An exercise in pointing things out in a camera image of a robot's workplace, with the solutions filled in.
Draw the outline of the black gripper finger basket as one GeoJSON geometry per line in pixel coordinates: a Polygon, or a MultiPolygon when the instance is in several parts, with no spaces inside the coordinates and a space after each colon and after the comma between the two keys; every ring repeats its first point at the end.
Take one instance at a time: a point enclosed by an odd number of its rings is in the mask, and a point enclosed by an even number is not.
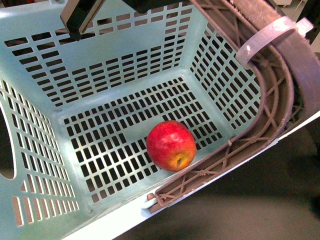
{"type": "Polygon", "coordinates": [[[80,40],[96,16],[104,0],[68,0],[60,19],[73,40],[80,40]]]}

